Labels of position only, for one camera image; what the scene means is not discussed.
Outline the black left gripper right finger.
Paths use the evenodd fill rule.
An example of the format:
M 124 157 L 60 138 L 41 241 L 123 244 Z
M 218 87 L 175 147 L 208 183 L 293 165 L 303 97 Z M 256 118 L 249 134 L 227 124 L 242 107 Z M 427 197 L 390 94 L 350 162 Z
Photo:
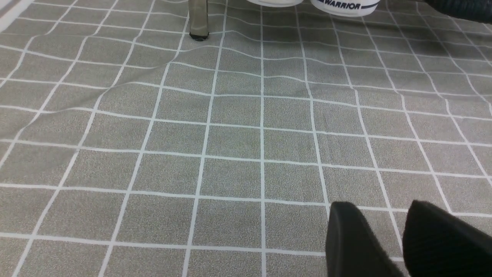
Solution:
M 412 277 L 490 277 L 492 238 L 436 205 L 413 200 L 402 237 Z

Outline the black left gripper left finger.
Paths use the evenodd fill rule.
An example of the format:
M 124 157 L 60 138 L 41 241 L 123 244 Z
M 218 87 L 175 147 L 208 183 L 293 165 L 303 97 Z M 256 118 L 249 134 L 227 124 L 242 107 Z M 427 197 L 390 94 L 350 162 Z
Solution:
M 364 214 L 350 202 L 333 202 L 326 235 L 329 277 L 403 277 L 381 247 Z

